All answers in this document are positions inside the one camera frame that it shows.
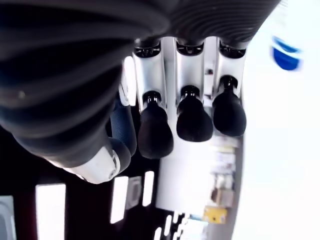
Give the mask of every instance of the robotic hand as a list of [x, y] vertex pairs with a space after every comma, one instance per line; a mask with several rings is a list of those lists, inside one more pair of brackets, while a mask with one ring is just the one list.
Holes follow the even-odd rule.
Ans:
[[[246, 128], [239, 99], [246, 48], [278, 2], [0, 0], [0, 125], [55, 166], [94, 184], [110, 181], [135, 152], [129, 107], [120, 104], [121, 92], [116, 96], [123, 59], [133, 53], [139, 150], [150, 159], [168, 155], [173, 136], [160, 39], [171, 36], [178, 136], [202, 142], [213, 125], [240, 136]], [[203, 48], [210, 36], [218, 38], [219, 49], [213, 121], [203, 107]], [[109, 119], [113, 138], [105, 130]]]

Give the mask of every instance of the yellow sticker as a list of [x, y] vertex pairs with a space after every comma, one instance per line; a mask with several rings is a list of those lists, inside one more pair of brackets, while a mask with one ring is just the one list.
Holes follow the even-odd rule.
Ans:
[[225, 208], [206, 206], [202, 220], [211, 224], [225, 224], [227, 213]]

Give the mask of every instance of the bottle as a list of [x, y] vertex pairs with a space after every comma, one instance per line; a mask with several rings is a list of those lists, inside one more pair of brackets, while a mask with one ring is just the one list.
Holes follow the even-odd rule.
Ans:
[[287, 71], [298, 69], [302, 62], [301, 7], [297, 0], [281, 0], [273, 13], [272, 57], [280, 68]]

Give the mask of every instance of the black surface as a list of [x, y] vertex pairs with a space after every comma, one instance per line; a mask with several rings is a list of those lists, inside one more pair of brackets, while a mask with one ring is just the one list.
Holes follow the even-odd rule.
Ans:
[[[138, 131], [139, 110], [132, 110]], [[66, 184], [65, 240], [152, 240], [155, 230], [158, 227], [163, 230], [167, 215], [172, 214], [155, 208], [160, 162], [150, 161], [138, 151], [121, 176], [141, 176], [143, 185], [145, 172], [154, 171], [152, 203], [142, 206], [142, 188], [138, 206], [126, 211], [123, 220], [110, 224], [113, 181], [99, 185], [85, 182], [30, 154], [2, 128], [0, 139], [0, 196], [13, 196], [18, 240], [37, 240], [35, 187], [38, 184]]]

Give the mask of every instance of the fluorescent light panel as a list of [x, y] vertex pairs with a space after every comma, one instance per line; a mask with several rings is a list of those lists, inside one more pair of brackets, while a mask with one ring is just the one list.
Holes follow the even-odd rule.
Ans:
[[154, 232], [154, 240], [160, 240], [162, 228], [158, 227]]
[[126, 78], [126, 84], [128, 86], [128, 100], [131, 106], [136, 105], [137, 97], [137, 81], [136, 81], [136, 69], [135, 62], [132, 56], [127, 56], [124, 59], [124, 74]]
[[170, 233], [171, 220], [172, 220], [172, 216], [168, 215], [165, 220], [165, 227], [164, 227], [164, 233], [163, 233], [165, 236], [168, 236]]
[[148, 206], [152, 201], [154, 178], [155, 178], [155, 173], [153, 171], [147, 171], [144, 175], [143, 198], [142, 198], [142, 205], [144, 207]]
[[173, 220], [172, 220], [174, 224], [178, 222], [178, 217], [179, 217], [179, 213], [177, 211], [174, 211]]
[[172, 240], [177, 240], [177, 239], [178, 239], [178, 234], [175, 232], [175, 233], [173, 234]]
[[114, 224], [125, 216], [129, 178], [119, 176], [114, 179], [110, 223]]
[[66, 185], [37, 185], [35, 194], [38, 240], [64, 240]]
[[177, 234], [178, 237], [181, 236], [181, 232], [182, 232], [182, 225], [179, 224], [179, 225], [178, 225], [178, 230], [176, 231], [176, 234]]

